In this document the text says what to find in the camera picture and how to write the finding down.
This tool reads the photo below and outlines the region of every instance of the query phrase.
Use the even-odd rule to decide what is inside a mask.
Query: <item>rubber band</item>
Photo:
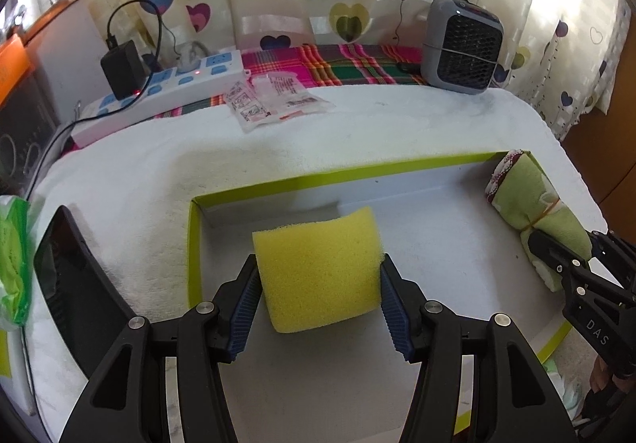
[[[541,215],[539,215],[535,220],[533,220],[532,222],[530,222],[530,224],[528,224],[524,229],[522,229],[522,231],[526,231],[529,228],[533,228],[534,225],[539,222],[541,219],[545,218],[546,216],[548,216],[548,214],[555,208],[556,205],[558,205],[561,202],[561,198],[557,198],[556,201],[554,201],[552,204],[550,204],[550,206],[548,206],[548,208],[546,209],[546,211],[544,211]]]

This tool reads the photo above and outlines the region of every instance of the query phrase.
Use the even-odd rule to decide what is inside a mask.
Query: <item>plaid blanket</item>
[[[419,84],[419,75],[401,72],[399,62],[419,63],[422,51],[418,48],[385,45],[303,45],[296,48],[244,53],[243,66],[252,74],[269,71],[290,71],[307,88],[315,86],[343,86],[348,84]],[[178,107],[155,118],[178,117],[224,104],[223,96]]]

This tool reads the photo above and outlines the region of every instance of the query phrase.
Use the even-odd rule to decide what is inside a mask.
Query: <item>yellow sponge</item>
[[[380,306],[382,242],[368,206],[326,222],[252,234],[271,324],[288,334]]]

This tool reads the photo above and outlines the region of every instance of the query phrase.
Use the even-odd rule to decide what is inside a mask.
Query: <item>green plastic bag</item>
[[[0,328],[24,326],[31,304],[31,265],[27,213],[29,203],[0,196]]]

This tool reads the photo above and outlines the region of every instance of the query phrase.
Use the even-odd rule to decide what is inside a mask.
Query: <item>yellow box edge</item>
[[[231,188],[230,190],[222,190],[220,192],[196,196],[190,202],[188,239],[186,243],[186,272],[188,276],[189,308],[194,307],[203,300],[201,262],[199,259],[199,222],[201,219],[201,208],[210,208],[219,204],[237,202],[264,195],[274,195],[276,193],[294,192],[296,190],[306,190],[308,188],[335,185],[338,183],[346,183],[348,181],[371,179],[372,177],[390,176],[392,174],[403,174],[440,167],[451,167],[454,165],[467,165],[469,163],[480,163],[496,156],[503,157],[505,154],[507,154],[507,151],[479,152],[392,161],[390,163],[364,165],[360,167],[336,169],[324,173],[288,177],[287,179],[268,181],[257,185]]]
[[[11,367],[9,365],[9,344],[6,332],[0,330],[0,375],[11,378]]]
[[[550,358],[571,329],[572,325],[568,321],[564,321],[556,333],[550,338],[550,340],[548,340],[548,343],[539,350],[537,357],[542,364]],[[457,420],[455,421],[455,434],[459,434],[462,430],[466,430],[470,424],[471,411],[465,412],[461,416],[457,416]]]

